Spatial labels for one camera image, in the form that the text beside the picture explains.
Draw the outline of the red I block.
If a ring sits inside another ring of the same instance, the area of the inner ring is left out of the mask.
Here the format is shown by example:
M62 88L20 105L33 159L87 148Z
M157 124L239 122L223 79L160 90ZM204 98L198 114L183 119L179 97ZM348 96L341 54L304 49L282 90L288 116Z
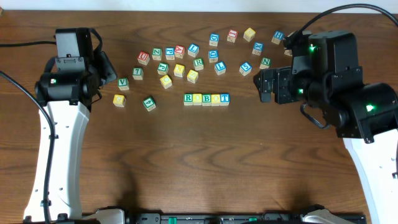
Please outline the red I block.
M227 41L231 42L231 43L235 43L237 36L238 36L238 31L231 29L228 32Z

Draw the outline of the green J block left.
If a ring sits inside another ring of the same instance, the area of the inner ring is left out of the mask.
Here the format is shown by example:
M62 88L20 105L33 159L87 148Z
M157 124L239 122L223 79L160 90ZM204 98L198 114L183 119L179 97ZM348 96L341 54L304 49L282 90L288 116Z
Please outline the green J block left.
M169 65L164 62L160 62L157 68L157 72L159 75L167 75L169 71Z

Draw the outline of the blue D block lower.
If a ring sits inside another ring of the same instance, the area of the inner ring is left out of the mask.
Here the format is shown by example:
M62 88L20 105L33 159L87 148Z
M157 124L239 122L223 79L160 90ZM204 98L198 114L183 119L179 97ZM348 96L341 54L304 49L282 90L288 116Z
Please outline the blue D block lower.
M218 51L217 50L209 50L208 51L208 60L210 63L216 63L218 61Z

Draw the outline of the red U block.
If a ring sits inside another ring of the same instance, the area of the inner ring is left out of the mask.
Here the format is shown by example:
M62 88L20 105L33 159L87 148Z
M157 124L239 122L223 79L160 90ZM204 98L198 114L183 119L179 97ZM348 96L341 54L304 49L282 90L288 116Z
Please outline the red U block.
M149 63L150 56L147 52L140 51L139 55L137 56L137 61L140 64L147 65Z

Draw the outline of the yellow S block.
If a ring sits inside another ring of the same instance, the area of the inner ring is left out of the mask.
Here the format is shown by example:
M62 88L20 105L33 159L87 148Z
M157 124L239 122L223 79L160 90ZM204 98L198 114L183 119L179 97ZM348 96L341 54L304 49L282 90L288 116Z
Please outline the yellow S block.
M190 70L187 74L187 80L191 83L196 83L198 80L199 73L195 70Z

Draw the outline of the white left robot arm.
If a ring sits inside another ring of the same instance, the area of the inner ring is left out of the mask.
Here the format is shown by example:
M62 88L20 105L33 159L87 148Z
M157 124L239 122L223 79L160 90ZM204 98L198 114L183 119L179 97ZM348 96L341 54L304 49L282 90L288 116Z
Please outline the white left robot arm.
M102 43L93 47L94 28L57 29L57 56L35 84L40 146L34 186L24 223L78 223L81 147L91 106L100 89L118 75Z

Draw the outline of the yellow block top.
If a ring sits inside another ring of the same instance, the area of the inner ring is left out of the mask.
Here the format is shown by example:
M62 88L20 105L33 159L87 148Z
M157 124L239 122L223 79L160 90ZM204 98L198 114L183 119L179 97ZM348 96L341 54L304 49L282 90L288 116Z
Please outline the yellow block top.
M252 41L252 39L255 37L256 31L254 29L252 29L251 27L247 28L244 31L244 35L243 38L244 40L246 40L247 42Z

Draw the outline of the blue P block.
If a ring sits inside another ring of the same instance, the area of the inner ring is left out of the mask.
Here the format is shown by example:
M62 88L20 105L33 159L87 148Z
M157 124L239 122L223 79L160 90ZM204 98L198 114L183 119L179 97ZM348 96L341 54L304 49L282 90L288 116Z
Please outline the blue P block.
M165 58L167 60L174 60L175 59L175 49L173 47L166 47L165 48Z

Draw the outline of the green r block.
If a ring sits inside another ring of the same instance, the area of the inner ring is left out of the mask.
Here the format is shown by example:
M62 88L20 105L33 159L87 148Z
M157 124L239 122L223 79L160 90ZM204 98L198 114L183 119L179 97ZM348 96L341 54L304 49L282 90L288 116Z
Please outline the green r block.
M185 106L191 106L193 105L193 94L192 93L186 93L183 96L183 103Z
M193 66L196 71L204 69L204 61L202 58L196 58L193 60Z

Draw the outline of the blue 5 block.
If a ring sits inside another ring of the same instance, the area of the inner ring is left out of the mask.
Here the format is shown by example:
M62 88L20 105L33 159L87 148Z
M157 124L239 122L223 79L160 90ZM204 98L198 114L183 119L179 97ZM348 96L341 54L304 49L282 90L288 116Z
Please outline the blue 5 block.
M249 62L244 62L240 65L239 67L239 72L243 75L246 76L248 75L252 70L252 66Z

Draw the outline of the green V block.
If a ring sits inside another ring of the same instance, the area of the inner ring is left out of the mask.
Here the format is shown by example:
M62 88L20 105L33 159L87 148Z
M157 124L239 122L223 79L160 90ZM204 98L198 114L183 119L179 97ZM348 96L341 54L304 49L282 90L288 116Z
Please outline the green V block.
M129 81L128 78L119 78L118 79L118 88L121 91L129 90Z

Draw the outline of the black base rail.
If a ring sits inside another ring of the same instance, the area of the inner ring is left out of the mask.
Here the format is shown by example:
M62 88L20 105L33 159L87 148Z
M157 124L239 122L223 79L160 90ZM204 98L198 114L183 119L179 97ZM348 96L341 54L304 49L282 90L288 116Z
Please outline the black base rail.
M266 212L266 213L129 213L116 207L102 208L87 219L95 218L100 223L131 224L257 224L257 223L347 223L366 224L365 215L335 215L329 210L314 206L299 213Z

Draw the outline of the green N block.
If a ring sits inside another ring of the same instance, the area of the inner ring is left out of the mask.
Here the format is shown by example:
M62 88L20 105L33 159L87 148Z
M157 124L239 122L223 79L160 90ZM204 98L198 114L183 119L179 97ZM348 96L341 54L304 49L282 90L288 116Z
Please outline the green N block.
M270 66L271 66L271 59L270 59L270 58L263 57L262 60L261 60L261 63L260 63L259 68L260 68L260 69L267 69L267 68L269 68Z

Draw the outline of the yellow C block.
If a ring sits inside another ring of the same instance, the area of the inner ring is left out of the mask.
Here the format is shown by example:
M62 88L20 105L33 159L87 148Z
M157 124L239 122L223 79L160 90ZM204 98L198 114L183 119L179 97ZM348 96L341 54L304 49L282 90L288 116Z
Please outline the yellow C block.
M160 82L165 89L172 86L172 80L168 75L164 75L162 78L160 78Z

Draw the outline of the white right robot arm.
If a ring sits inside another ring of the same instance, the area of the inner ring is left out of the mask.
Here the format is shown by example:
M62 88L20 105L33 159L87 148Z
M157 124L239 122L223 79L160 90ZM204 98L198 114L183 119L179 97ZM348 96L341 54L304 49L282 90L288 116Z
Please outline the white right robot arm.
M353 33L334 30L287 37L289 67L259 71L253 81L260 100L301 102L318 108L320 129L334 127L344 142L366 197L373 223L397 222L397 92L366 84Z

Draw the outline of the green 7 block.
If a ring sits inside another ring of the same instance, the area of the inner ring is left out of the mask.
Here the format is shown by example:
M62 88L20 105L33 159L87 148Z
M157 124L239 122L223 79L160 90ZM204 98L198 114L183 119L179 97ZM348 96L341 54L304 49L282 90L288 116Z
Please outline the green 7 block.
M132 70L132 77L135 80L142 80L144 76L144 71L141 67L133 68Z

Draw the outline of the blue X block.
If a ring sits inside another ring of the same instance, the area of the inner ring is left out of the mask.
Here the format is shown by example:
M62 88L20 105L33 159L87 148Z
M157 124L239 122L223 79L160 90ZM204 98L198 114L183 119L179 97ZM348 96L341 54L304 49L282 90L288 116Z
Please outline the blue X block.
M255 42L252 49L252 54L254 55L261 55L262 50L264 48L264 44L261 42Z

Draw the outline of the red A block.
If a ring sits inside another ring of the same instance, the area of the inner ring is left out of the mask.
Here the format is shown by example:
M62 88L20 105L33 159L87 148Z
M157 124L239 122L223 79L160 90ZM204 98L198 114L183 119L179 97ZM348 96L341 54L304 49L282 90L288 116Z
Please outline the red A block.
M174 48L174 52L176 58L183 58L185 55L185 47L182 45L176 45Z

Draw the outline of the blue 2 block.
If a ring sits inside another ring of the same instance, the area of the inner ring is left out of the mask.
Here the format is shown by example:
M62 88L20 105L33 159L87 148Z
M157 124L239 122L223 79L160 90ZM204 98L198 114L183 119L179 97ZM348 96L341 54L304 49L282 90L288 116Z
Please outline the blue 2 block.
M289 50L289 49L286 49L286 50L284 51L284 54L291 57L291 56L292 56L292 51Z

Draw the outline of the green 4 block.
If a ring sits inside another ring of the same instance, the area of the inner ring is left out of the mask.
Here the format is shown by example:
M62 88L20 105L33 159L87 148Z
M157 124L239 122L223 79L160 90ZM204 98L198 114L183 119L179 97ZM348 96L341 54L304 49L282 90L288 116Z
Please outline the green 4 block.
M148 97L143 101L143 105L147 111L152 111L156 108L155 101L152 97Z

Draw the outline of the green Z block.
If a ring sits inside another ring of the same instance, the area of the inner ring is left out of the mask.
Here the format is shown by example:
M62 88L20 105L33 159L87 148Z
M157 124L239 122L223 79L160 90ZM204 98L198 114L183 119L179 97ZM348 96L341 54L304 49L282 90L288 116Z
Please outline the green Z block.
M152 49L152 58L154 60L162 60L162 48L153 48Z

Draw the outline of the blue D block upper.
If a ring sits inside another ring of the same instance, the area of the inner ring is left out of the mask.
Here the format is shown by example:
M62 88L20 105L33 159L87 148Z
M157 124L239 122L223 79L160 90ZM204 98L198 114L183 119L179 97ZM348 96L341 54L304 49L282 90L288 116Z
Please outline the blue D block upper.
M209 45L213 46L213 47L217 47L219 39L220 39L220 36L218 34L211 33L210 38L209 38Z

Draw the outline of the blue T block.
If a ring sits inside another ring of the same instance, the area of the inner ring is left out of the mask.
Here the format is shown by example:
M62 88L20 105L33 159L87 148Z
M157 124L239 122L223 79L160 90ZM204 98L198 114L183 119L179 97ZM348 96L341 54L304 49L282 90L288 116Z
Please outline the blue T block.
M230 103L230 95L229 93L222 93L220 95L220 105L221 106L228 106Z

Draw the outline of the yellow K block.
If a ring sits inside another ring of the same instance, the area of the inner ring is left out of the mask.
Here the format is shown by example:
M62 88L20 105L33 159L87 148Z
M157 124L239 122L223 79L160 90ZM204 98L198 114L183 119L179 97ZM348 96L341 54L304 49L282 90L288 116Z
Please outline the yellow K block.
M184 73L185 73L185 66L181 64L176 64L174 68L174 75L176 77L182 78L184 76Z

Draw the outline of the blue H block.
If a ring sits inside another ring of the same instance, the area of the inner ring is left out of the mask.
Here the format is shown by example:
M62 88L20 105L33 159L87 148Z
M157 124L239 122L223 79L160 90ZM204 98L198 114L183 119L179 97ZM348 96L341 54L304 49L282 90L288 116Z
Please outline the blue H block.
M280 42L283 40L283 38L284 38L284 33L279 31L279 30L277 30L277 31L275 31L275 33L274 33L274 35L273 35L273 37L271 39L271 42L273 44L279 45Z

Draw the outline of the blue l block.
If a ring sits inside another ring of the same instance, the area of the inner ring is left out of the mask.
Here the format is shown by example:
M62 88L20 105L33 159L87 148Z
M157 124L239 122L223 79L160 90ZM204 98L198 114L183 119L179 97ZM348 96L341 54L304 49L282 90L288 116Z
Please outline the blue l block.
M200 50L200 48L199 48L198 45L190 44L188 49L187 49L187 52L188 52L189 56L195 58L195 57L197 57L197 55L199 53L199 50Z
M215 64L215 72L217 75L221 75L226 72L226 65L223 61L220 61Z

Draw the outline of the blue d block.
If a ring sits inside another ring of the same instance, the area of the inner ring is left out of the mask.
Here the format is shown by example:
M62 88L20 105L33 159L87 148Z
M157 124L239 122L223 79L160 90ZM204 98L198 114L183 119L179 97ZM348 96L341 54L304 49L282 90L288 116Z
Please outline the blue d block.
M209 50L208 51L208 60L210 63L216 63L218 61L218 51L217 50Z
M219 39L220 39L220 36L218 34L211 33L210 38L209 38L209 45L213 46L213 47L217 47Z

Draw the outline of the yellow O block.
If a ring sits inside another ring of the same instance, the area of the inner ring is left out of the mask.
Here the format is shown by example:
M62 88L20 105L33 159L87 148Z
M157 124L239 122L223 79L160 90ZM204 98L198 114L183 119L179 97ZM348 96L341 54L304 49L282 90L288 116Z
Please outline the yellow O block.
M194 93L192 96L193 96L193 105L201 106L203 95L201 93Z

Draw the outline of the green B block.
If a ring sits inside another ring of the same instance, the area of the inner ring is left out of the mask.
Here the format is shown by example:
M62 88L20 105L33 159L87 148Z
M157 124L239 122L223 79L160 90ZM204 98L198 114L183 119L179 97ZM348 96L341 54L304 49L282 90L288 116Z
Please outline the green B block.
M211 94L202 94L202 106L211 106Z

